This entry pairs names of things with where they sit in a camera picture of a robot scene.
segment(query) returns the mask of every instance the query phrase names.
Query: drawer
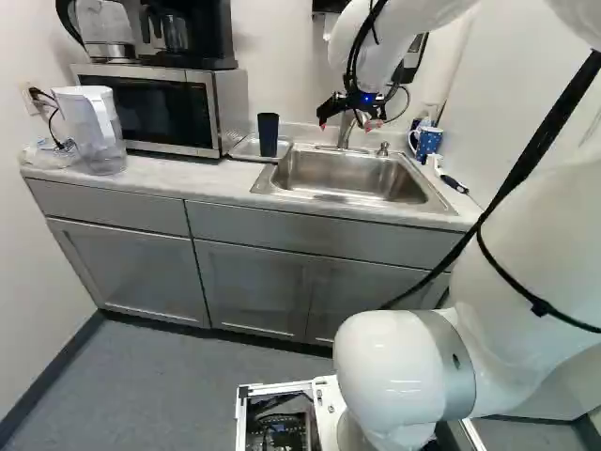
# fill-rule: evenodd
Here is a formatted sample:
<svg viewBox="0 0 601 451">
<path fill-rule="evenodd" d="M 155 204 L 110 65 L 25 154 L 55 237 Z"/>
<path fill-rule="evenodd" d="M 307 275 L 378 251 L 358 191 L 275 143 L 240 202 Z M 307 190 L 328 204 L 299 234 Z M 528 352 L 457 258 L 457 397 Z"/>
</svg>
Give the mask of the drawer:
<svg viewBox="0 0 601 451">
<path fill-rule="evenodd" d="M 196 238 L 431 269 L 461 239 L 437 230 L 186 202 Z"/>
<path fill-rule="evenodd" d="M 27 179 L 47 216 L 189 236 L 182 200 Z"/>
</svg>

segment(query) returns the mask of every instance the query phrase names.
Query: sink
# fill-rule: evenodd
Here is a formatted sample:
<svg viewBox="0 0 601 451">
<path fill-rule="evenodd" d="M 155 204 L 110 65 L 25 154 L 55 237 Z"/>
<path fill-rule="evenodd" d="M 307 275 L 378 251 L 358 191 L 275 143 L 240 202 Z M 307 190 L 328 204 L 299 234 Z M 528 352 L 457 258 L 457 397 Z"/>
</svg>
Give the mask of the sink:
<svg viewBox="0 0 601 451">
<path fill-rule="evenodd" d="M 294 147 L 267 165 L 252 193 L 375 207 L 399 206 L 453 214 L 402 153 Z"/>
</svg>

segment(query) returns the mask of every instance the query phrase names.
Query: white countertop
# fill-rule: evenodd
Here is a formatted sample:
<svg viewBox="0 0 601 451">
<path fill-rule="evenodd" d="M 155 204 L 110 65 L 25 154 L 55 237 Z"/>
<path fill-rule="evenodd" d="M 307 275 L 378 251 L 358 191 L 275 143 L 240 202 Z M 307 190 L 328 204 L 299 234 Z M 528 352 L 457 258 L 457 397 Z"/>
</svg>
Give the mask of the white countertop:
<svg viewBox="0 0 601 451">
<path fill-rule="evenodd" d="M 197 163 L 129 156 L 127 169 L 113 176 L 91 176 L 75 168 L 46 170 L 30 165 L 22 166 L 21 172 L 26 178 L 131 193 L 450 231 L 468 230 L 482 212 L 468 196 L 449 188 L 435 178 L 428 167 L 418 164 L 416 166 L 455 209 L 457 215 L 251 193 L 250 190 L 264 166 L 262 163 L 226 159 L 215 162 L 203 159 Z"/>
</svg>

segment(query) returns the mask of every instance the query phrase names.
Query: microwave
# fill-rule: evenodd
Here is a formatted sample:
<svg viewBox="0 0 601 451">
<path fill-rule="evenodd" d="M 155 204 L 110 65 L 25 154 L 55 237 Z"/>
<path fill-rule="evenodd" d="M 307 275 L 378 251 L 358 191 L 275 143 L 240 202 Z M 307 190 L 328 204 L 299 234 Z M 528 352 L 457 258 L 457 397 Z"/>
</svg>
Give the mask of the microwave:
<svg viewBox="0 0 601 451">
<path fill-rule="evenodd" d="M 74 64 L 84 86 L 113 89 L 127 149 L 221 158 L 250 132 L 245 70 Z"/>
</svg>

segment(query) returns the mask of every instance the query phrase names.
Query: blue mug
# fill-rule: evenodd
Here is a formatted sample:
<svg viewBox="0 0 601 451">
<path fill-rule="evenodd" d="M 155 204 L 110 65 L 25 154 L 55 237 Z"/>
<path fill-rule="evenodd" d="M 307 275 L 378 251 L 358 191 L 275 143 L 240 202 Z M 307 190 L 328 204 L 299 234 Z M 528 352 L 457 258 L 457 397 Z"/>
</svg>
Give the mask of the blue mug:
<svg viewBox="0 0 601 451">
<path fill-rule="evenodd" d="M 415 159 L 425 164 L 425 159 L 430 153 L 437 153 L 442 143 L 443 129 L 437 127 L 418 127 L 408 133 L 409 147 L 415 154 Z M 417 139 L 417 148 L 411 142 L 411 138 Z"/>
</svg>

